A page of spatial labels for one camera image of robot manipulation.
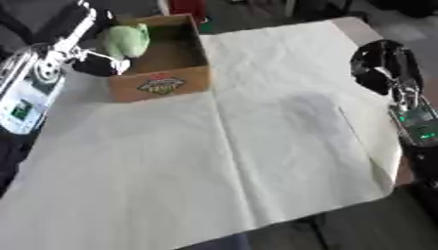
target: printed logo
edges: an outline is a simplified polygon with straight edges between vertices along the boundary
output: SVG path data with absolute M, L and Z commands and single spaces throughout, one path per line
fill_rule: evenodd
M 172 93 L 185 83 L 186 82 L 181 79 L 171 77 L 165 73 L 160 73 L 150 76 L 145 84 L 138 87 L 138 90 L 164 96 Z

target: white paper sheet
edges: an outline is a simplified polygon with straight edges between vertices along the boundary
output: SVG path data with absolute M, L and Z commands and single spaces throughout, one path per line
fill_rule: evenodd
M 209 92 L 109 104 L 75 74 L 0 202 L 14 250 L 169 250 L 387 195 L 387 100 L 331 22 L 205 36 Z

